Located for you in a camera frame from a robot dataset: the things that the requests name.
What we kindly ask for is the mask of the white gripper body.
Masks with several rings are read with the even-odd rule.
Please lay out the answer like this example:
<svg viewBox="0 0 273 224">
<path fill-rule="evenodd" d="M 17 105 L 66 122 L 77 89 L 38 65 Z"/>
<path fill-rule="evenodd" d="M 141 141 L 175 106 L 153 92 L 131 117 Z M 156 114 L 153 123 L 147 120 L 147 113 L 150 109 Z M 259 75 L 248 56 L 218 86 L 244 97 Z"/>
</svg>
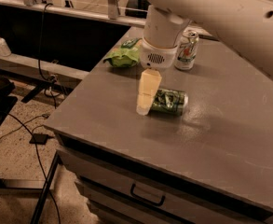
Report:
<svg viewBox="0 0 273 224">
<path fill-rule="evenodd" d="M 148 7 L 140 63 L 144 69 L 167 69 L 175 59 L 180 38 L 190 20 L 153 5 Z"/>
</svg>

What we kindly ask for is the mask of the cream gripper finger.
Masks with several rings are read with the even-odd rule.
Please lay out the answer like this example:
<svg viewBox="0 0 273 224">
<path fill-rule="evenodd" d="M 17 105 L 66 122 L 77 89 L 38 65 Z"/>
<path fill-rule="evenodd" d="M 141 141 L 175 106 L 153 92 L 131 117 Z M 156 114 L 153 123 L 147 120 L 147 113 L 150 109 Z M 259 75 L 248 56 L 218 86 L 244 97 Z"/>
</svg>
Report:
<svg viewBox="0 0 273 224">
<path fill-rule="evenodd" d="M 140 115 L 147 115 L 154 102 L 162 76 L 157 70 L 145 69 L 142 72 L 138 88 L 136 111 Z"/>
</svg>

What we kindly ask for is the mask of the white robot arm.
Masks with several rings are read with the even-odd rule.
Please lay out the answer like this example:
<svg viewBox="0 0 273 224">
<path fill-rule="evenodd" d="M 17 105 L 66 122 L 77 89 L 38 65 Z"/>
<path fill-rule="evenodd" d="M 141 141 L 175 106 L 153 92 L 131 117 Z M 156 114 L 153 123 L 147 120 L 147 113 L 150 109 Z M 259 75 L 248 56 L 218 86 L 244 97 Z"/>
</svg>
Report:
<svg viewBox="0 0 273 224">
<path fill-rule="evenodd" d="M 267 0 L 147 0 L 140 61 L 143 68 L 173 64 L 190 22 L 235 51 L 273 81 L 273 2 Z"/>
</svg>

